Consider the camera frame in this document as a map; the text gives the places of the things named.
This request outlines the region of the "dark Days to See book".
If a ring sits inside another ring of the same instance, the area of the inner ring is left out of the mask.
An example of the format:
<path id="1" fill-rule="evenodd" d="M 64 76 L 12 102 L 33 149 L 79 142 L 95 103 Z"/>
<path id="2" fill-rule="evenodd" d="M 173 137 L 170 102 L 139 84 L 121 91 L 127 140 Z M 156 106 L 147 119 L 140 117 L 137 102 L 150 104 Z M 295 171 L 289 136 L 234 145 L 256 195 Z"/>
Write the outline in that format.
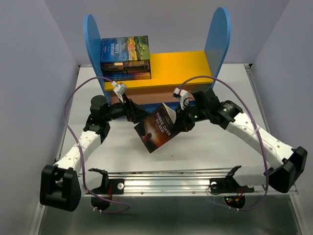
<path id="1" fill-rule="evenodd" d="M 174 127 L 175 121 L 176 112 L 162 103 L 134 129 L 148 152 L 152 153 L 179 133 Z"/>

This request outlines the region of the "Jane Eyre blue book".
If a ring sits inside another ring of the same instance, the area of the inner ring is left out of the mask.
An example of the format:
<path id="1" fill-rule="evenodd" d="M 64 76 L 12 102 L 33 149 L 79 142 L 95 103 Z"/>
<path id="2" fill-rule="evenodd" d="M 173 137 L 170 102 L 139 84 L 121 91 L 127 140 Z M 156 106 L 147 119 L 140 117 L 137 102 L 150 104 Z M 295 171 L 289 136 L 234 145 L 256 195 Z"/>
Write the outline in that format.
<path id="1" fill-rule="evenodd" d="M 119 73 L 119 74 L 105 74 L 104 77 L 115 81 L 131 81 L 131 80 L 149 80 L 151 74 L 149 72 L 141 73 Z"/>

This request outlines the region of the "Little Women book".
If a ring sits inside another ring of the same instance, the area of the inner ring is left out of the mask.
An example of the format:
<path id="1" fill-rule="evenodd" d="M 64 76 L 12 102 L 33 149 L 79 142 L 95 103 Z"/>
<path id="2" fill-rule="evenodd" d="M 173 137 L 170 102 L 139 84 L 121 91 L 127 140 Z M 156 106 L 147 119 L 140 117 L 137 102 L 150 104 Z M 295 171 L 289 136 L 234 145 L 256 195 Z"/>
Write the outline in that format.
<path id="1" fill-rule="evenodd" d="M 149 72 L 148 67 L 125 67 L 125 68 L 104 68 L 101 69 L 104 73 L 137 73 L 137 72 Z"/>

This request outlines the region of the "Edward Rulane brown book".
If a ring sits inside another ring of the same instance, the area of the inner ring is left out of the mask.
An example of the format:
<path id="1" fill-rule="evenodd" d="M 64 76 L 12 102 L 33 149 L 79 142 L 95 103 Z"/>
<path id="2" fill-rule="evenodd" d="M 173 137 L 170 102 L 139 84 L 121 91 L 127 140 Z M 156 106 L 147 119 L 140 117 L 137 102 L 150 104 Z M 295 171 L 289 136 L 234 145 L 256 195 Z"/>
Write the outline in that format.
<path id="1" fill-rule="evenodd" d="M 125 68 L 125 67 L 148 67 L 150 68 L 150 61 L 124 61 L 114 63 L 102 63 L 100 68 Z"/>

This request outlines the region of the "A Tale of Two Cities book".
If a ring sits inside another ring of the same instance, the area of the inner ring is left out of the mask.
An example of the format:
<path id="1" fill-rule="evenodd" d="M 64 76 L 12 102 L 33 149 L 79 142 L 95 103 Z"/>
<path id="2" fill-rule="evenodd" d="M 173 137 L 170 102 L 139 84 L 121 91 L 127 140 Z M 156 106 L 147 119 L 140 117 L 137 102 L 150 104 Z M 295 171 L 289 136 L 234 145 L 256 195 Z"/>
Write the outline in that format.
<path id="1" fill-rule="evenodd" d="M 138 70 L 120 70 L 120 71 L 103 71 L 103 75 L 109 75 L 109 76 L 140 76 L 140 75 L 145 75 L 149 74 L 150 72 L 146 71 L 138 71 Z"/>

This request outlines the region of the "Animal Farm book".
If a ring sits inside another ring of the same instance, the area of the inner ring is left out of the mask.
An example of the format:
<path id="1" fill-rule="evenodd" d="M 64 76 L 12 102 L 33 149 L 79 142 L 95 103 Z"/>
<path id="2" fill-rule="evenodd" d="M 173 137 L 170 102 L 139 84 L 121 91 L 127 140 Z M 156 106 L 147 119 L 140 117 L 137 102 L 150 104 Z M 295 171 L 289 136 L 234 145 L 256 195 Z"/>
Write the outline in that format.
<path id="1" fill-rule="evenodd" d="M 101 63 L 150 60 L 148 36 L 105 38 L 101 40 Z"/>

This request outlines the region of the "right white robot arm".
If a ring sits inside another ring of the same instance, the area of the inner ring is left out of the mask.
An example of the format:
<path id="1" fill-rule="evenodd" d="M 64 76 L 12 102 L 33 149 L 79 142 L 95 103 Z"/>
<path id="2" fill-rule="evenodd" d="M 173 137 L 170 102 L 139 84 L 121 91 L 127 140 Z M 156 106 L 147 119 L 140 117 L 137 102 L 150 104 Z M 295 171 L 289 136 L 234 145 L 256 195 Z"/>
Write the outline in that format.
<path id="1" fill-rule="evenodd" d="M 225 177 L 214 178 L 211 191 L 214 194 L 245 192 L 254 185 L 270 186 L 280 193 L 287 193 L 303 173 L 308 152 L 284 144 L 263 128 L 234 102 L 219 101 L 211 87 L 203 86 L 191 92 L 194 105 L 188 103 L 188 92 L 176 88 L 173 96 L 179 99 L 174 127 L 179 132 L 192 130 L 196 122 L 208 120 L 237 136 L 266 158 L 265 166 L 241 165 L 233 167 Z"/>

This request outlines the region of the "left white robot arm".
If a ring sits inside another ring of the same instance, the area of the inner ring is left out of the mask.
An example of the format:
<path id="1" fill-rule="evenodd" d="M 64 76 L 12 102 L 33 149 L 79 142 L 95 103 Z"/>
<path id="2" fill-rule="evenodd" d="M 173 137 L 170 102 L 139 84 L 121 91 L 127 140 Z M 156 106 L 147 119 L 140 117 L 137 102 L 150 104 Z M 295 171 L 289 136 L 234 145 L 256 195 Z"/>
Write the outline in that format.
<path id="1" fill-rule="evenodd" d="M 74 211 L 81 198 L 91 194 L 102 199 L 96 192 L 107 194 L 105 206 L 94 210 L 105 212 L 112 201 L 115 189 L 110 183 L 108 172 L 91 168 L 85 169 L 85 162 L 104 142 L 110 131 L 110 121 L 126 118 L 134 124 L 143 121 L 151 113 L 134 103 L 126 95 L 123 101 L 108 103 L 103 95 L 91 99 L 90 115 L 80 137 L 74 136 L 74 146 L 54 165 L 46 165 L 41 173 L 40 203 L 61 210 Z"/>

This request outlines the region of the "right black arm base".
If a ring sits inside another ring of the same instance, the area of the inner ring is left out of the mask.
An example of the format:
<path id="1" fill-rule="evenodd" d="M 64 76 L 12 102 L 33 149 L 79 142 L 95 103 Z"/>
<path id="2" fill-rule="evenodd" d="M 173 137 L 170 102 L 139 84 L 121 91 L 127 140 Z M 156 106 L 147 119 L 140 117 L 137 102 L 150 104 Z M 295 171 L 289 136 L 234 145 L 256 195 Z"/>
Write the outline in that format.
<path id="1" fill-rule="evenodd" d="M 211 178 L 208 186 L 208 193 L 211 195 L 227 194 L 224 201 L 230 209 L 237 211 L 243 209 L 246 203 L 245 193 L 253 193 L 254 187 L 240 186 L 234 179 L 235 173 L 241 166 L 232 168 L 225 177 Z"/>

